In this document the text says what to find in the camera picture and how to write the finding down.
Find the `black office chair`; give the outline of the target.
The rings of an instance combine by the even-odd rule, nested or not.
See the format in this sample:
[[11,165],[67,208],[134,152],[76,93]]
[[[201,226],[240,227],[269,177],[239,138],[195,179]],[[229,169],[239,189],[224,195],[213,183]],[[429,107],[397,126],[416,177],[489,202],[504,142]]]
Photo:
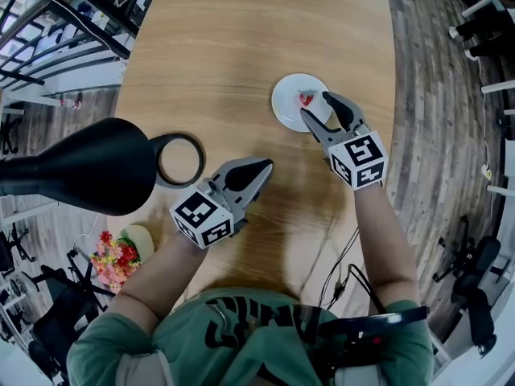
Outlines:
[[76,324],[82,318],[90,323],[105,310],[97,298],[98,294],[113,296],[92,283],[92,265],[88,265],[85,273],[79,270],[74,261],[77,255],[75,249],[67,253],[68,268],[76,276],[76,281],[69,279],[63,269],[52,269],[46,265],[41,266],[40,275],[25,276],[31,288],[39,291],[39,283],[45,282],[51,293],[51,308],[34,323],[32,337],[64,378],[68,377],[66,363],[70,348],[83,332],[76,328]]
[[31,257],[22,245],[22,238],[29,234],[29,229],[25,228],[21,232],[18,231],[15,224],[7,235],[0,229],[0,275],[6,277],[15,270],[13,249],[19,252],[22,261],[28,260],[35,262],[35,257]]
[[443,272],[435,273],[432,279],[439,282],[449,274],[454,276],[451,302],[468,312],[472,345],[484,357],[495,346],[496,335],[491,306],[480,284],[490,273],[501,243],[493,236],[484,236],[475,242],[469,236],[469,219],[461,216],[460,222],[463,224],[463,235],[459,244],[448,245],[443,238],[438,240],[441,247],[451,251],[452,259],[449,266]]

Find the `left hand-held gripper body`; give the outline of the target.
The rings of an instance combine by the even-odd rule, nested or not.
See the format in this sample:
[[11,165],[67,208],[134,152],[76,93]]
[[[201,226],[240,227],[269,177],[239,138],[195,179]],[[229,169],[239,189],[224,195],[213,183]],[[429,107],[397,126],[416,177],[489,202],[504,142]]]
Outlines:
[[188,188],[172,207],[180,232],[201,249],[238,234],[247,224],[255,175],[216,173]]

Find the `person in green shirt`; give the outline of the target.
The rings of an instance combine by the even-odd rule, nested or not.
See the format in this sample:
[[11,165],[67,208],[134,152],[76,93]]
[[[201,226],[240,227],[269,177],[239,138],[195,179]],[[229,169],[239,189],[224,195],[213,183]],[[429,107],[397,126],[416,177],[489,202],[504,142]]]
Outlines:
[[[317,376],[313,346],[299,336],[297,306],[305,305],[270,290],[212,289],[184,303],[151,334],[105,313],[68,353],[70,385],[331,386]],[[403,380],[397,368],[396,383],[386,386],[431,386],[434,357],[419,353],[414,361],[430,375]]]

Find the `person's left forearm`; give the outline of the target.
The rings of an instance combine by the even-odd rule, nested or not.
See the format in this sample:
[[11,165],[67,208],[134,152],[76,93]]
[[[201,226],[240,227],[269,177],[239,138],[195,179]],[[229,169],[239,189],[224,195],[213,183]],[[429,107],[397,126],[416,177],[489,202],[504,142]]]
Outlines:
[[183,233],[168,237],[126,281],[107,309],[151,334],[191,283],[208,251]]

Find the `black stair railing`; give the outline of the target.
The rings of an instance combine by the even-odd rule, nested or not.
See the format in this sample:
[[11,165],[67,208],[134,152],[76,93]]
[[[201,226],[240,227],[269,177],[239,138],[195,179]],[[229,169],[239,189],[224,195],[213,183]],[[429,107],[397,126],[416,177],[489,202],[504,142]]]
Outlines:
[[121,84],[153,0],[0,0],[0,88],[61,93]]

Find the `white round plate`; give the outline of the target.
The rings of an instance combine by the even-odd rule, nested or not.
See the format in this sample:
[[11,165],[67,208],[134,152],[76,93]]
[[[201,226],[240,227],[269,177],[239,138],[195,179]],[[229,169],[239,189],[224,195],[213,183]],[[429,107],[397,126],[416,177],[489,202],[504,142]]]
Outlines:
[[319,91],[307,110],[315,114],[323,123],[327,123],[332,114],[332,108],[322,97],[322,92],[326,92],[328,87],[319,78],[306,73],[293,73],[284,76],[274,86],[271,94],[271,106],[276,118],[288,129],[299,133],[309,131],[300,116],[301,107],[297,100],[298,91],[304,89]]

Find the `black chest mount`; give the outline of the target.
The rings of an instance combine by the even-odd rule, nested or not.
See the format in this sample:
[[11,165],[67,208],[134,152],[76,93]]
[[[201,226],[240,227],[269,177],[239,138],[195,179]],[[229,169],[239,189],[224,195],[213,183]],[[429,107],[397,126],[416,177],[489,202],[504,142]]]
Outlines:
[[401,368],[400,377],[421,374],[423,365],[414,358],[422,353],[433,359],[426,324],[429,309],[397,302],[380,307],[380,314],[358,318],[334,318],[323,322],[325,310],[319,307],[295,307],[294,321],[302,341],[312,345],[311,364],[323,382],[334,386],[339,368],[377,365],[385,386],[396,381],[393,375]]

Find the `black desk lamp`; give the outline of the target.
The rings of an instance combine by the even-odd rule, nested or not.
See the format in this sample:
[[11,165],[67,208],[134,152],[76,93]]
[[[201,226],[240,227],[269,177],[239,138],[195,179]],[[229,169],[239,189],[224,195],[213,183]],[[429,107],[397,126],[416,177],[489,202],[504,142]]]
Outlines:
[[[165,146],[189,142],[198,168],[187,182],[171,181],[160,167]],[[107,216],[126,216],[150,198],[155,185],[182,189],[205,167],[200,143],[185,133],[148,138],[130,121],[110,117],[78,130],[43,152],[0,161],[0,197],[42,195]]]

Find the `flowers in white pot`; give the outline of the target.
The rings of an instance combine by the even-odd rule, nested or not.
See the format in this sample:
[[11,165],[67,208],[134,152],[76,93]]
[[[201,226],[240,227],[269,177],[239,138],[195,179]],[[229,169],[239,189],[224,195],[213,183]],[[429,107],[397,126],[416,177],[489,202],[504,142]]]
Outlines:
[[131,224],[114,236],[103,231],[90,264],[98,281],[117,294],[128,278],[155,252],[150,232],[141,225]]

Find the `person's right forearm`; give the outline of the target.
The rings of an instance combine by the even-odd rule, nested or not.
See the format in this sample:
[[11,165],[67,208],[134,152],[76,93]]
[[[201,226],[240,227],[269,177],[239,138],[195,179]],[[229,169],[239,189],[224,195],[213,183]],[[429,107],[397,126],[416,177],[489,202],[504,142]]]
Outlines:
[[369,283],[383,306],[420,303],[414,250],[380,183],[354,192],[360,245]]

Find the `white chest-worn device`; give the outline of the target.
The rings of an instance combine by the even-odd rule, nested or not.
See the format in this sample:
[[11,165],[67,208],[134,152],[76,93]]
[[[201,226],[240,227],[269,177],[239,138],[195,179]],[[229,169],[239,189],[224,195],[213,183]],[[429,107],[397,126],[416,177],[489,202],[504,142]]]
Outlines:
[[334,376],[334,386],[385,386],[384,377],[377,365],[339,368]]

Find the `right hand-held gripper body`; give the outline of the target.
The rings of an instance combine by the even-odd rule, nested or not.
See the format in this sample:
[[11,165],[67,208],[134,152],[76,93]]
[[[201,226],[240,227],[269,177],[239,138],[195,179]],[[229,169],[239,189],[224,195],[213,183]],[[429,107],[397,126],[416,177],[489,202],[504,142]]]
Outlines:
[[350,131],[325,127],[324,135],[329,168],[353,191],[385,179],[388,155],[377,131],[367,125]]

